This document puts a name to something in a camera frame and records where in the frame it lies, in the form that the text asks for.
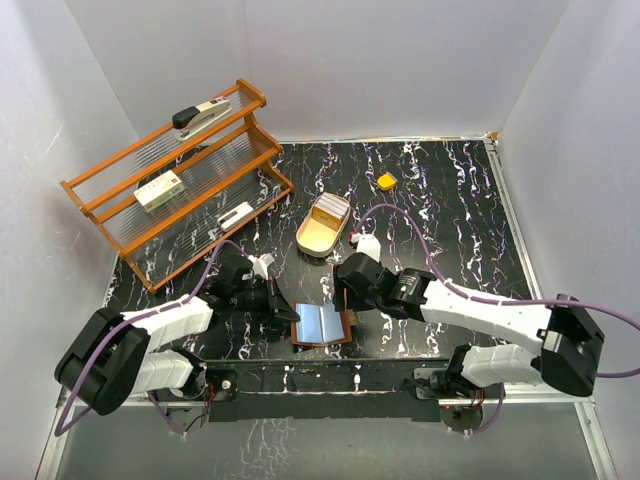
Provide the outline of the brown leather card holder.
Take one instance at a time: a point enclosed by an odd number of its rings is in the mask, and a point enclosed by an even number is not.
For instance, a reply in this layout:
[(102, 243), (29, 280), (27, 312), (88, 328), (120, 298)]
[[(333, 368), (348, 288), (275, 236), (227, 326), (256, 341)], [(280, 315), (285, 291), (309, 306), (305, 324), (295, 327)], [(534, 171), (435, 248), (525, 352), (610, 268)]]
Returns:
[(291, 323), (293, 345), (324, 347), (353, 340), (350, 313), (335, 294), (323, 303), (293, 302), (292, 309), (298, 316), (298, 321)]

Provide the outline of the beige oval tray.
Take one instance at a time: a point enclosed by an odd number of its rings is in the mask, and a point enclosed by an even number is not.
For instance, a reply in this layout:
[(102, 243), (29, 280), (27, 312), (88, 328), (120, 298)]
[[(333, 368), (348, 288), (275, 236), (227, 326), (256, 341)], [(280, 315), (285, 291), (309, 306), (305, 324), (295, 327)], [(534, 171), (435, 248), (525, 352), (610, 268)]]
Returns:
[(347, 225), (351, 209), (348, 216), (340, 221), (316, 207), (316, 200), (296, 232), (296, 243), (304, 254), (324, 258), (334, 250)]

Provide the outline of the stack of credit cards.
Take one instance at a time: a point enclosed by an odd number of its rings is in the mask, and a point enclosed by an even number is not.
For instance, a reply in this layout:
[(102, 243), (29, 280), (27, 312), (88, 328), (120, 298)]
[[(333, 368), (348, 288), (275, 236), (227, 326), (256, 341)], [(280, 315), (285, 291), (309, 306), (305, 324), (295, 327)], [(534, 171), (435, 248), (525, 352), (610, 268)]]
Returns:
[(320, 195), (315, 202), (315, 206), (340, 221), (348, 216), (351, 209), (347, 200), (330, 193)]

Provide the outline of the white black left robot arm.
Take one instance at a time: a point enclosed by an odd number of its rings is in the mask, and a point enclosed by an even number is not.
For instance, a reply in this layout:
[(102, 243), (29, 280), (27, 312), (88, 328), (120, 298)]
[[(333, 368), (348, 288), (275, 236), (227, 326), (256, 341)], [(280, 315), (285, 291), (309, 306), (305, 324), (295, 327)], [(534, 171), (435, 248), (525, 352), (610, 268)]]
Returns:
[(272, 261), (268, 254), (231, 255), (194, 295), (138, 312), (96, 310), (58, 362), (55, 379), (99, 415), (112, 413), (131, 395), (161, 389), (201, 397), (205, 362), (170, 343), (207, 331), (227, 313), (276, 324), (299, 321), (268, 272)]

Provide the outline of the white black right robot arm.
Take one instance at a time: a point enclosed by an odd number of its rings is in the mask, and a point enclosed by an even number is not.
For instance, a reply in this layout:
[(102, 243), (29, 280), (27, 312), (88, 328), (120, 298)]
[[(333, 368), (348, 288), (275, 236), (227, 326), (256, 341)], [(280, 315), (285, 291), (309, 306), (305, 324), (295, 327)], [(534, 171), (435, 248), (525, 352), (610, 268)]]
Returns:
[(456, 347), (447, 367), (423, 382), (440, 395), (466, 397), (498, 383), (544, 383), (576, 397), (593, 393), (605, 335), (569, 299), (546, 307), (511, 305), (506, 297), (474, 290), (457, 295), (431, 272), (393, 273), (362, 252), (334, 266), (333, 283), (339, 310), (378, 310), (502, 339), (494, 347)]

